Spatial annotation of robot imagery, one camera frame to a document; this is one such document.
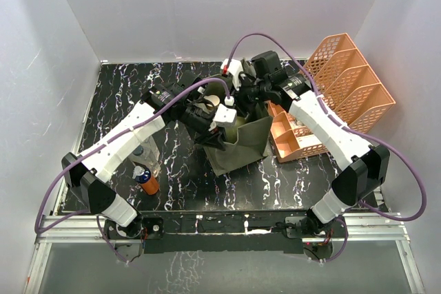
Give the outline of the clear square bottle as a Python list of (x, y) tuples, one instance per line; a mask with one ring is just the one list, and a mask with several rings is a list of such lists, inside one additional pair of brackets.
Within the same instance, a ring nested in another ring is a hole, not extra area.
[(130, 155), (132, 163), (143, 165), (148, 168), (154, 177), (159, 175), (161, 166), (159, 165), (160, 152), (152, 136), (144, 140)]

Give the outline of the yellow-green pump soap bottle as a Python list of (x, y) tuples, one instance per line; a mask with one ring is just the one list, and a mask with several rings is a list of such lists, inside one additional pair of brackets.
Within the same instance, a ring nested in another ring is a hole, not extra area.
[(237, 141), (238, 137), (238, 128), (246, 123), (245, 118), (238, 117), (236, 119), (236, 122), (231, 127), (225, 128), (225, 141), (227, 143), (234, 144)]

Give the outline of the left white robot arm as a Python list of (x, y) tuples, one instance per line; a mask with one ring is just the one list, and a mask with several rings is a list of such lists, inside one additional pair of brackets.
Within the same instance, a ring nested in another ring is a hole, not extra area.
[(201, 79), (187, 71), (177, 83), (149, 88), (129, 114), (107, 135), (78, 156), (68, 153), (61, 163), (70, 192), (92, 215), (105, 216), (127, 238), (141, 233), (140, 213), (107, 185), (121, 163), (150, 136), (171, 121), (180, 121), (202, 134), (209, 133), (213, 117), (204, 117), (196, 107), (200, 88), (218, 83), (231, 96), (227, 82), (219, 77)]

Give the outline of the beige pump lotion bottle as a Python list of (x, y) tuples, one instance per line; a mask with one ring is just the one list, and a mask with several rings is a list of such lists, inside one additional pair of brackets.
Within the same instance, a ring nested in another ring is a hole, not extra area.
[(212, 112), (219, 106), (220, 99), (217, 95), (204, 96), (203, 104), (208, 112)]

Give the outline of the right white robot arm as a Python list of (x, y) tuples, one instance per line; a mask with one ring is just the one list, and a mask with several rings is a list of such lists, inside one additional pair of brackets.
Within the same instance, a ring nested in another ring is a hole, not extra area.
[(276, 52), (263, 52), (250, 62), (233, 60), (224, 64), (223, 72), (233, 77), (239, 106), (248, 108), (263, 101), (281, 106), (302, 122), (337, 162), (340, 173), (330, 190), (297, 224), (304, 234), (324, 236), (338, 216), (384, 182), (389, 150), (350, 133), (327, 106), (320, 105), (320, 97), (302, 74), (287, 73)]

